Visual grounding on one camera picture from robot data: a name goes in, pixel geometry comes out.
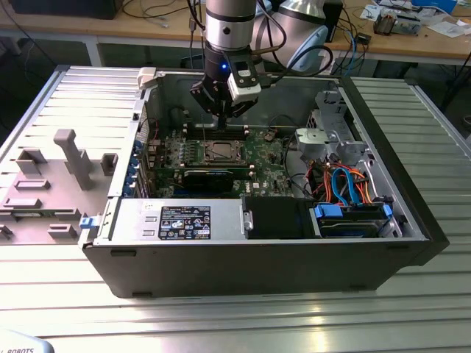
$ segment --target white cable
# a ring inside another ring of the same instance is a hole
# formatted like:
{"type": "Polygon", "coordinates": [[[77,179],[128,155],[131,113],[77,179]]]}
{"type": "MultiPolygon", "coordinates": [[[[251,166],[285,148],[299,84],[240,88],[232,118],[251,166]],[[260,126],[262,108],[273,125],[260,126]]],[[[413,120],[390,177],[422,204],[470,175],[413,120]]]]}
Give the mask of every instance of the white cable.
{"type": "Polygon", "coordinates": [[[29,55],[31,54],[31,49],[35,47],[36,43],[32,42],[32,45],[28,49],[28,54],[26,55],[26,60],[24,61],[24,76],[26,79],[29,81],[28,77],[28,61],[29,61],[29,55]]]}
{"type": "MultiPolygon", "coordinates": [[[[170,6],[172,5],[176,0],[172,0],[170,1],[168,4],[164,4],[164,5],[158,5],[158,6],[151,6],[151,7],[147,7],[145,8],[144,7],[144,1],[143,0],[139,0],[139,4],[141,5],[141,11],[142,11],[142,14],[145,15],[145,16],[153,16],[153,14],[149,13],[148,11],[150,9],[153,9],[153,8],[156,8],[156,7],[166,7],[166,6],[170,6]]],[[[167,18],[166,17],[163,17],[163,16],[158,16],[158,17],[154,17],[154,18],[145,18],[145,20],[151,24],[157,24],[158,26],[161,26],[162,28],[169,28],[169,25],[168,24],[165,24],[161,21],[167,21],[167,18]]]]}

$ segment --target paper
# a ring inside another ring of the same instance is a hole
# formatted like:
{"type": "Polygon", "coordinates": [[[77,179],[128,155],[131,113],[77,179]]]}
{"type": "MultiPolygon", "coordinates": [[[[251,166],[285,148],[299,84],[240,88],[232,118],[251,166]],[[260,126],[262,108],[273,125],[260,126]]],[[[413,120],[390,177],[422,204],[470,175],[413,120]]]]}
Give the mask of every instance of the paper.
{"type": "Polygon", "coordinates": [[[378,5],[367,5],[365,6],[360,18],[365,20],[376,21],[376,18],[380,15],[381,7],[378,5]]]}
{"type": "Polygon", "coordinates": [[[441,35],[446,35],[450,38],[459,37],[460,35],[464,34],[463,27],[451,24],[450,22],[446,21],[440,22],[439,24],[434,24],[433,26],[429,26],[428,28],[432,29],[437,33],[440,33],[441,35]]]}
{"type": "Polygon", "coordinates": [[[403,11],[401,10],[395,10],[395,9],[390,9],[389,7],[386,6],[378,6],[378,5],[367,5],[365,6],[363,12],[360,15],[360,18],[363,18],[365,20],[370,20],[370,21],[376,21],[376,18],[380,15],[381,9],[388,9],[388,11],[391,11],[393,13],[402,13],[403,11]]]}

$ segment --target blue cable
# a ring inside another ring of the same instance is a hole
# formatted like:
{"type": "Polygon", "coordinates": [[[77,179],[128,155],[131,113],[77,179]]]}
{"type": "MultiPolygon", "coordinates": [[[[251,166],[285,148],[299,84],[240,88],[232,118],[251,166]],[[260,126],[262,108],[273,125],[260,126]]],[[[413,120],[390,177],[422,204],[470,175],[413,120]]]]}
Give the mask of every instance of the blue cable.
{"type": "Polygon", "coordinates": [[[344,76],[348,76],[348,74],[350,73],[350,70],[352,69],[353,63],[355,62],[356,43],[355,43],[355,38],[353,38],[352,33],[347,30],[345,32],[348,33],[348,35],[350,36],[350,39],[352,40],[352,46],[353,46],[352,59],[350,60],[350,64],[348,64],[347,72],[345,72],[345,75],[344,75],[344,76]]]}
{"type": "Polygon", "coordinates": [[[356,194],[355,192],[355,185],[354,185],[354,181],[353,181],[353,176],[352,174],[345,168],[337,168],[335,171],[333,171],[332,173],[332,191],[333,191],[333,194],[336,196],[337,199],[339,199],[339,201],[341,201],[345,206],[348,205],[348,202],[346,199],[344,199],[343,197],[341,197],[341,195],[339,194],[339,192],[337,191],[337,174],[340,173],[341,171],[343,171],[345,173],[345,175],[347,176],[347,184],[348,184],[348,191],[350,192],[350,198],[352,199],[352,202],[354,204],[359,204],[360,203],[360,199],[358,198],[358,195],[356,194]]]}

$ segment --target table leg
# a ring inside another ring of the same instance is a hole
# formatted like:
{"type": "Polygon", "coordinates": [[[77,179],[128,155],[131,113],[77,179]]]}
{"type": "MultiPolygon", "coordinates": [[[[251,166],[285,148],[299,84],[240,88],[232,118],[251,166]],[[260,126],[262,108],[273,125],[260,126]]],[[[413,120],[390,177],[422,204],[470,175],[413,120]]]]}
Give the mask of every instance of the table leg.
{"type": "Polygon", "coordinates": [[[13,55],[20,55],[21,49],[18,46],[18,38],[0,37],[0,41],[12,52],[13,55]]]}
{"type": "Polygon", "coordinates": [[[105,61],[99,43],[97,40],[87,40],[83,42],[87,46],[88,56],[90,57],[90,63],[92,66],[105,66],[105,61]]]}

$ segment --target blue latch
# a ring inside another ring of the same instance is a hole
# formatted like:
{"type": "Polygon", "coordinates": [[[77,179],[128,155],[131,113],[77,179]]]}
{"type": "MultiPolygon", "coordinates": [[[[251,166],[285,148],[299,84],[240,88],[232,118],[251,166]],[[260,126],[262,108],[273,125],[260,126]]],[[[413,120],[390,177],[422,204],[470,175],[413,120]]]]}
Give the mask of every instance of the blue latch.
{"type": "Polygon", "coordinates": [[[340,206],[337,204],[318,204],[314,209],[314,214],[316,215],[316,218],[342,218],[344,216],[340,206]]]}
{"type": "Polygon", "coordinates": [[[391,208],[388,204],[383,205],[383,211],[384,211],[384,214],[386,215],[387,218],[392,217],[392,210],[391,210],[391,208]]]}
{"type": "Polygon", "coordinates": [[[82,217],[82,219],[80,219],[79,227],[80,229],[97,228],[100,225],[100,221],[100,216],[82,217]]]}

